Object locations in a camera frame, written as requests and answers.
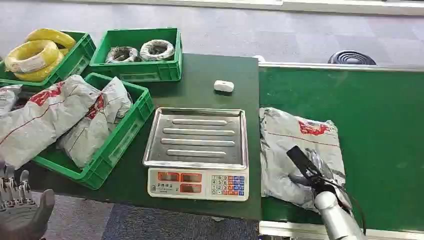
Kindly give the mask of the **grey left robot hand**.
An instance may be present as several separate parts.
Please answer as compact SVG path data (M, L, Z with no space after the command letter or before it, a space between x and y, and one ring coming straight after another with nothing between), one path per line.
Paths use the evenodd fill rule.
M15 168L0 161L2 240L43 240L55 203L52 189L46 189L36 203L29 183L29 171L23 170L16 180Z

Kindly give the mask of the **dark right robot hand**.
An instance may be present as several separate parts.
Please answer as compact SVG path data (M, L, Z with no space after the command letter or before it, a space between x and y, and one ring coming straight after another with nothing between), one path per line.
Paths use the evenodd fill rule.
M289 179L298 185L311 188L313 195L322 192L336 193L334 186L329 183L334 179L328 165L315 150L307 148L304 153L297 145L286 152L297 170L289 174Z

